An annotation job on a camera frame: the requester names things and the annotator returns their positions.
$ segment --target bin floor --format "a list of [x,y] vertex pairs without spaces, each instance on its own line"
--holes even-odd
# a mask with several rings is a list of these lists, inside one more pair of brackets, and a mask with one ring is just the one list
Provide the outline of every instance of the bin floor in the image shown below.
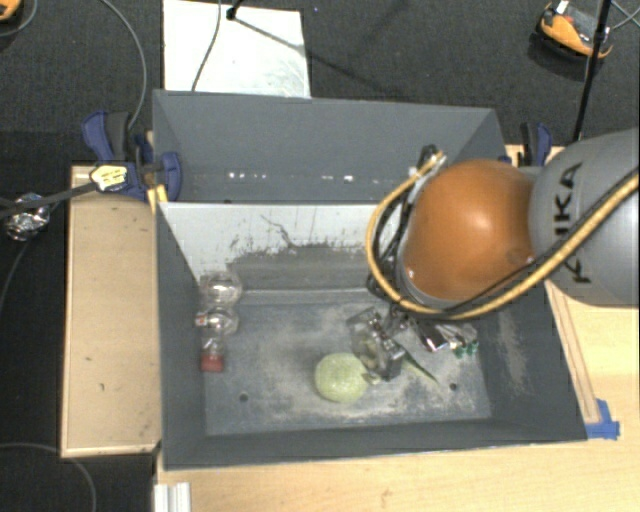
[[[349,317],[372,305],[384,314],[384,305],[367,298],[364,290],[334,291],[333,302],[318,300],[317,292],[289,294],[284,301],[277,300],[278,295],[269,292],[254,296],[252,305],[238,305],[241,327],[228,340],[225,371],[203,376],[207,435],[490,416],[480,359],[477,355],[457,359],[449,350],[420,355],[438,383],[405,368],[391,382],[370,386],[355,403],[322,398],[314,385],[317,363],[327,354],[350,351],[345,324]],[[412,336],[407,331],[396,339],[412,353],[416,347],[426,352],[415,344],[417,340],[407,338]]]

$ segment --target gray bin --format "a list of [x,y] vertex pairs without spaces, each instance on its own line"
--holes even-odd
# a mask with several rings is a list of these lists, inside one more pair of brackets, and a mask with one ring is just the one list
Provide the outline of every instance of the gray bin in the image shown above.
[[[496,158],[486,109],[157,91],[156,152],[177,151],[181,201],[157,215],[163,457],[169,469],[585,439],[543,288],[473,322],[475,356],[427,354],[352,405],[320,398],[315,364],[348,351],[367,293],[364,227],[423,145]],[[232,262],[245,292],[225,372],[199,371],[197,277]]]

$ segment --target small red object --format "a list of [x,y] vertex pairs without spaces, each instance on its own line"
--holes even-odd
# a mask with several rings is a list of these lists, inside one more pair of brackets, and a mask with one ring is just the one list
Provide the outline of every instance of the small red object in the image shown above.
[[200,356],[200,371],[220,373],[224,370],[224,356],[203,352]]

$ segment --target white cable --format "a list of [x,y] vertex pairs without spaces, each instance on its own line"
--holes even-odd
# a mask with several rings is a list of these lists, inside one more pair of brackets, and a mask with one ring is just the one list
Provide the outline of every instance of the white cable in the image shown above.
[[9,292],[9,286],[11,285],[11,281],[13,280],[13,275],[16,273],[16,270],[18,269],[18,266],[20,265],[20,260],[24,256],[24,253],[27,251],[27,248],[29,247],[29,243],[30,243],[29,241],[25,242],[22,248],[20,249],[20,251],[18,252],[18,254],[16,254],[16,257],[13,260],[13,264],[9,269],[9,273],[7,274],[7,279],[5,280],[4,285],[2,286],[2,291],[0,291],[0,318],[2,318],[4,303],[5,303],[5,300],[7,299],[7,293]]
[[111,2],[109,2],[109,0],[100,0],[100,1],[104,5],[106,5],[109,9],[111,9],[118,18],[120,18],[120,21],[122,21],[124,26],[127,28],[129,33],[131,34],[131,37],[133,38],[133,41],[136,43],[136,47],[138,48],[138,53],[140,54],[140,63],[142,64],[142,91],[140,92],[140,100],[138,101],[138,107],[136,108],[133,116],[131,117],[131,120],[129,121],[129,124],[127,125],[127,129],[131,131],[131,129],[133,128],[133,125],[136,123],[136,121],[138,120],[138,117],[140,116],[140,111],[142,110],[145,96],[147,94],[147,79],[148,79],[147,78],[147,75],[148,75],[147,61],[144,57],[144,51],[142,50],[140,39],[138,39],[138,34],[136,34],[136,31],[133,29],[133,27],[127,20],[127,18],[125,18],[124,15]]

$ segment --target white paper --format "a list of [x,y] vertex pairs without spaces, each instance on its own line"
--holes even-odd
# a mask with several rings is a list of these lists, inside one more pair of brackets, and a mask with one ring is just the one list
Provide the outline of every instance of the white paper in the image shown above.
[[[196,90],[310,97],[300,13],[243,6],[229,21],[229,7]],[[217,3],[164,0],[165,89],[191,90],[217,18]]]

